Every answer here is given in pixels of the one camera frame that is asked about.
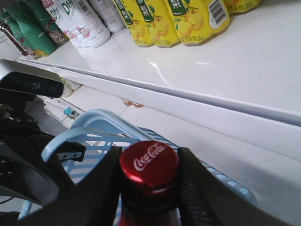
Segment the green label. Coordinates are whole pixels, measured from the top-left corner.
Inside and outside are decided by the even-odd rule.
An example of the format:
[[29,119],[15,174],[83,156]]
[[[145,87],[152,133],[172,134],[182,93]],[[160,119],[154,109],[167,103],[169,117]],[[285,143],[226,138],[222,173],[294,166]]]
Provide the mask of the green label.
[[145,22],[153,22],[154,18],[152,17],[151,12],[149,11],[149,8],[145,4],[144,0],[136,0],[136,3],[142,13]]
[[124,7],[124,5],[122,4],[122,2],[120,0],[114,0],[116,6],[118,7],[120,14],[122,15],[124,21],[126,22],[126,24],[130,25],[133,24],[132,18],[130,17],[130,15],[128,14],[128,12],[126,11],[126,8]]
[[[59,27],[51,19],[49,13],[46,11],[40,0],[31,0],[28,6],[31,8],[32,12],[34,12],[39,24],[42,26],[44,31],[47,32],[48,36],[51,37],[55,44],[60,46],[67,42],[64,33],[60,31]],[[55,20],[57,20],[58,15],[56,13],[53,13],[52,16],[53,18],[55,17]]]
[[65,3],[62,3],[61,6],[63,7],[67,15],[69,15],[73,7],[73,2],[71,0],[67,0]]
[[186,14],[185,6],[181,0],[168,0],[169,6],[175,16]]
[[18,23],[22,34],[34,46],[38,57],[45,57],[55,51],[56,45],[45,35],[41,27],[24,17],[22,11],[16,11],[12,17]]
[[13,22],[11,19],[6,21],[9,25],[15,39],[28,51],[29,49],[34,49],[33,45],[27,40],[27,38],[22,34],[17,23]]

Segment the yellow bottle label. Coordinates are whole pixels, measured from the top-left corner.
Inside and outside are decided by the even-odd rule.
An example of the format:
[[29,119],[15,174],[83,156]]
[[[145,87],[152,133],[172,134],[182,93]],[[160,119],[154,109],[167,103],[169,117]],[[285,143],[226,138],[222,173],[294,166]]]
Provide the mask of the yellow bottle label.
[[243,14],[258,7],[262,0],[224,0],[230,15]]
[[146,30],[145,21],[141,15],[135,0],[113,0],[119,10],[133,40],[138,46],[148,47],[153,45],[153,41]]
[[135,0],[154,44],[170,48],[180,39],[163,0]]
[[164,0],[182,43],[199,45],[221,33],[230,16],[222,0]]

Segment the barcode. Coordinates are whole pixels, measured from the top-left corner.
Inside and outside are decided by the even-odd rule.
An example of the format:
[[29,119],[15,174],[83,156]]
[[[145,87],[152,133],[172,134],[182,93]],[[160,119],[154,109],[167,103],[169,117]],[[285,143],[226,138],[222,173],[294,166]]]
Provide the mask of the barcode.
[[79,1],[79,6],[82,8],[82,10],[86,13],[89,11],[88,7],[85,5],[84,1]]
[[220,22],[227,17],[220,0],[215,0],[213,3],[211,3],[209,10],[213,19],[215,20],[216,25],[219,25]]

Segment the shelf surface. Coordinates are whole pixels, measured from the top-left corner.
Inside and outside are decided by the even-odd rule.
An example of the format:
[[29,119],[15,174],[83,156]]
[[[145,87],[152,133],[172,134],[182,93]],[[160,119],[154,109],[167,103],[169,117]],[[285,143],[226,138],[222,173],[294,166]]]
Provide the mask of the shelf surface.
[[107,109],[120,115],[127,108],[120,98],[86,86],[81,86],[69,97],[64,97],[63,100],[67,103],[75,104],[82,111],[90,109]]
[[123,29],[32,61],[300,126],[300,11],[298,0],[265,0],[201,46],[140,48]]
[[300,225],[300,161],[147,107],[128,107],[120,116],[188,147],[197,157],[248,187],[259,208]]

